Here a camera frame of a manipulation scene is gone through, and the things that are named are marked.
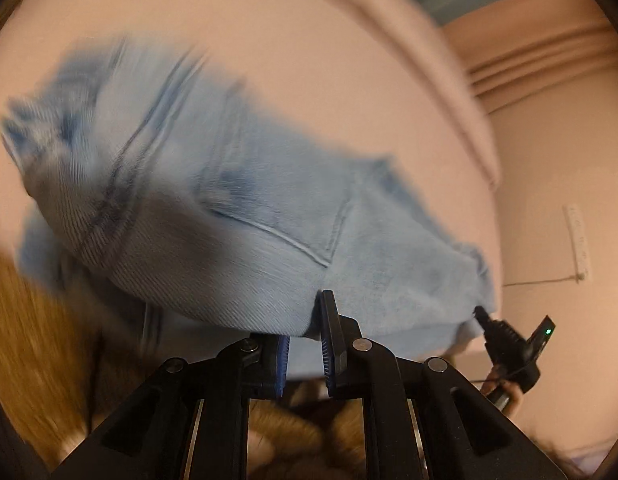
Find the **white wall power strip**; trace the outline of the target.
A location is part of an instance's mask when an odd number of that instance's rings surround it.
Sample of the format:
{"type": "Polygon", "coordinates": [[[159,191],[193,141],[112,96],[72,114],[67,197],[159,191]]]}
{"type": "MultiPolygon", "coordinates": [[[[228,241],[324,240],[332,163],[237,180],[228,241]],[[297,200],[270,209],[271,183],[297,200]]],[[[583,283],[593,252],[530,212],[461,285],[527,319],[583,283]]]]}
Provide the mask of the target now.
{"type": "Polygon", "coordinates": [[[588,239],[586,238],[586,224],[582,212],[577,204],[564,206],[565,220],[569,232],[569,239],[574,255],[574,270],[576,280],[586,282],[592,280],[592,264],[588,239]]]}

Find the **light blue denim pants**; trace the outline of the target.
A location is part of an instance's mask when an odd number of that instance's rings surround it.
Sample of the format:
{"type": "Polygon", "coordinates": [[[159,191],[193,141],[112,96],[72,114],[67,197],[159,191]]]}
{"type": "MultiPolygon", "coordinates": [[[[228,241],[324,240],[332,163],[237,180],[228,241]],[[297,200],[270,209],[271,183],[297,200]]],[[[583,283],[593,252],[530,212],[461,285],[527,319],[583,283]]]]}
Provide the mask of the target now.
{"type": "Polygon", "coordinates": [[[490,269],[383,158],[324,148],[201,58],[121,40],[68,53],[0,136],[33,206],[21,270],[149,353],[287,336],[322,372],[318,292],[398,356],[477,335],[490,269]]]}

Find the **pink bed sheet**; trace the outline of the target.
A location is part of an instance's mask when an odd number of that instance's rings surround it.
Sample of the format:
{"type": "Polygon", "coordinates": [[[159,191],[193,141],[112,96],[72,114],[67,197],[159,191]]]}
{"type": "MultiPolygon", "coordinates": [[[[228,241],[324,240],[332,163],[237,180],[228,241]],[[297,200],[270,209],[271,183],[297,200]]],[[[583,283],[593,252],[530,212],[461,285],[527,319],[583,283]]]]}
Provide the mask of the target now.
{"type": "Polygon", "coordinates": [[[190,52],[324,145],[390,155],[501,278],[492,131],[446,38],[411,0],[22,0],[0,31],[0,116],[65,52],[117,38],[190,52]]]}

